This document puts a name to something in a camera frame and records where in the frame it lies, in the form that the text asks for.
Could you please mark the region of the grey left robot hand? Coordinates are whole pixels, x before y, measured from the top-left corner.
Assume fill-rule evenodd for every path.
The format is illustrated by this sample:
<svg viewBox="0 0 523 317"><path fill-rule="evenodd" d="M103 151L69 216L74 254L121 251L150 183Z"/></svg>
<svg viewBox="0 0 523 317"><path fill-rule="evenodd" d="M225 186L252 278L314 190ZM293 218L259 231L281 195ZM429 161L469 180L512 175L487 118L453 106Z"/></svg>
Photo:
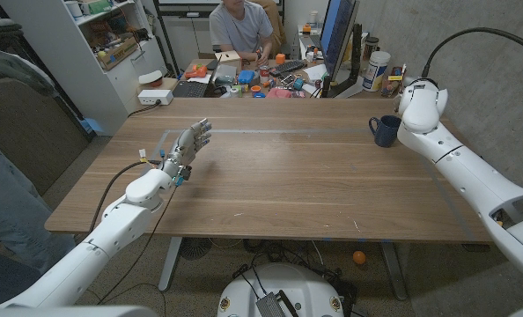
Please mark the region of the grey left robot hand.
<svg viewBox="0 0 523 317"><path fill-rule="evenodd" d="M210 141L211 128L212 125L209 120L204 118L184 129L173 142L161 170L172 177L174 181L177 180L180 177L180 171L185 166L189 166L195 159L196 153Z"/></svg>

